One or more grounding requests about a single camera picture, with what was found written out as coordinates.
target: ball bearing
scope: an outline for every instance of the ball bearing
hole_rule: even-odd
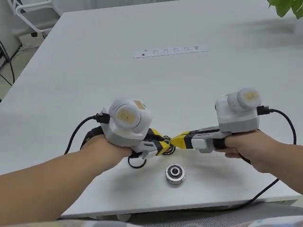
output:
[[[170,164],[165,169],[165,178],[170,184],[181,184],[185,179],[185,169],[180,164]]]

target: human arm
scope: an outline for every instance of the human arm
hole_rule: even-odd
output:
[[[303,146],[280,143],[262,131],[229,136],[225,139],[227,157],[249,159],[262,173],[271,173],[303,194]]]
[[[56,220],[96,176],[130,155],[98,135],[78,152],[0,176],[0,226]]]

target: power strip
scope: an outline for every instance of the power strip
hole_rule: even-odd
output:
[[[167,56],[175,54],[185,54],[185,53],[197,53],[197,52],[207,52],[207,45],[187,45],[187,46],[176,46],[168,48],[154,48],[144,51],[137,51],[134,53],[134,58],[150,58],[158,56]]]

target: table surface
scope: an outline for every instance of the table surface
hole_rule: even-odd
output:
[[[303,105],[294,100],[303,96],[303,40],[293,35],[294,25],[292,15],[278,18],[265,0],[180,0],[65,13],[0,104],[0,174],[61,155],[77,124],[120,96],[144,100],[152,127],[174,136],[216,125],[218,96],[255,87],[263,104],[289,115],[301,143]],[[133,58],[134,51],[206,43],[208,52]],[[95,126],[89,122],[79,131],[73,151]],[[262,116],[260,128],[292,142],[279,115]],[[171,163],[186,170],[178,188],[164,178]],[[178,150],[139,170],[124,159],[64,215],[239,204],[273,180],[216,152]],[[297,196],[278,183],[261,199]]]

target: cable plug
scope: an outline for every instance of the cable plug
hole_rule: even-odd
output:
[[[94,119],[98,123],[108,124],[110,120],[110,115],[108,113],[99,113],[94,116]]]
[[[268,105],[260,105],[257,107],[258,116],[272,113]]]

